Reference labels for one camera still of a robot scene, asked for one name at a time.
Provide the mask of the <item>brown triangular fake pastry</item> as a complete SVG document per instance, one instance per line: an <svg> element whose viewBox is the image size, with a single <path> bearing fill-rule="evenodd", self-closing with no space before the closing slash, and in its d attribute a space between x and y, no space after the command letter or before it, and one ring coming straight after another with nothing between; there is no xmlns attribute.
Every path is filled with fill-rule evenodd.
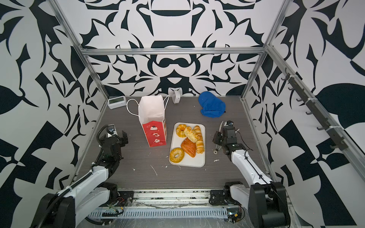
<svg viewBox="0 0 365 228"><path fill-rule="evenodd" d="M185 138L181 143L181 148L190 157L194 158L196 156L196 143L192 142L189 138Z"/></svg>

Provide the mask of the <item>pale twisted fake bread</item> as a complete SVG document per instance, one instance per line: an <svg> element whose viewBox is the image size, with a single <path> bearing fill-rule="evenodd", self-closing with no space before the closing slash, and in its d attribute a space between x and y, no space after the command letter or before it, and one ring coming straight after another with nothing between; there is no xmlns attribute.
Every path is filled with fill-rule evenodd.
<svg viewBox="0 0 365 228"><path fill-rule="evenodd" d="M193 143L196 143L200 138L199 135L190 126L187 126L185 128L184 134Z"/></svg>

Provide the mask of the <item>red white paper bag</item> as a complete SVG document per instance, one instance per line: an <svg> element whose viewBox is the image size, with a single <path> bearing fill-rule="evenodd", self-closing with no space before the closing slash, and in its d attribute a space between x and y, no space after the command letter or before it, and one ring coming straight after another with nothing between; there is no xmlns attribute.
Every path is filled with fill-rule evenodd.
<svg viewBox="0 0 365 228"><path fill-rule="evenodd" d="M138 113L130 114L138 117L149 147L164 146L167 143L167 127L165 120L165 110L169 101L169 96L144 96L138 102L135 99L127 101L126 109L129 110L130 102L137 103Z"/></svg>

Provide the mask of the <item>yellow fake bread bun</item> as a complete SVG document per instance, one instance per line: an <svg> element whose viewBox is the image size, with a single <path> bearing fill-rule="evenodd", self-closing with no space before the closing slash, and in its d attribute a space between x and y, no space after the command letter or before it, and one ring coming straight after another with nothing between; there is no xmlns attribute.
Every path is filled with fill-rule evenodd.
<svg viewBox="0 0 365 228"><path fill-rule="evenodd" d="M186 135L185 135L185 129L186 129L186 125L185 124L180 124L180 125L178 125L177 127L176 127L176 130L175 130L175 132L176 132L176 134L180 137L180 138L185 138L186 137Z"/></svg>

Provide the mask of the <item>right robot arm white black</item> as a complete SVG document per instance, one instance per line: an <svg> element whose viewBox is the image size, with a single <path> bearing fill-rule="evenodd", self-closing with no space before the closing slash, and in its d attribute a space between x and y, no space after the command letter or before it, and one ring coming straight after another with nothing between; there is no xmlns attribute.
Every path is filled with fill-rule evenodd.
<svg viewBox="0 0 365 228"><path fill-rule="evenodd" d="M238 168L249 188L240 182L225 185L227 196L247 211L255 228L290 227L291 218L286 190L280 182L269 178L249 155L244 142L238 142L238 131L232 121L222 123L213 142L223 149L230 161Z"/></svg>

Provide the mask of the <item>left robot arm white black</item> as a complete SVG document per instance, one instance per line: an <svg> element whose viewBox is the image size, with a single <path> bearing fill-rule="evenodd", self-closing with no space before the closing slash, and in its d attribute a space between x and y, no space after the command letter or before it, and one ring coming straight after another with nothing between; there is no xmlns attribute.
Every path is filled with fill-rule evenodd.
<svg viewBox="0 0 365 228"><path fill-rule="evenodd" d="M98 139L101 151L89 172L65 189L45 195L37 208L32 228L75 228L97 207L113 203L118 197L117 185L107 182L123 159L121 148L128 144L126 132Z"/></svg>

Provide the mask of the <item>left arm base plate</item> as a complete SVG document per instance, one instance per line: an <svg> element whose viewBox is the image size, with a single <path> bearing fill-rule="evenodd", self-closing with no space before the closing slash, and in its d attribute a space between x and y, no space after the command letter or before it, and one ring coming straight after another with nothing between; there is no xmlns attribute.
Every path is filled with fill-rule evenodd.
<svg viewBox="0 0 365 228"><path fill-rule="evenodd" d="M114 200L101 204L99 207L108 207L113 205L114 207L129 206L133 203L134 192L133 191L119 191L117 197Z"/></svg>

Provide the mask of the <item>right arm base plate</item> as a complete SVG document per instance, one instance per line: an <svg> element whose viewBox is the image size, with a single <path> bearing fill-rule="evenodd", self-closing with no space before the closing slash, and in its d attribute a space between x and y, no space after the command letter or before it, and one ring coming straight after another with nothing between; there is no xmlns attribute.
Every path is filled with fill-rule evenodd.
<svg viewBox="0 0 365 228"><path fill-rule="evenodd" d="M209 203L213 206L242 206L249 205L249 189L233 188L229 190L211 190Z"/></svg>

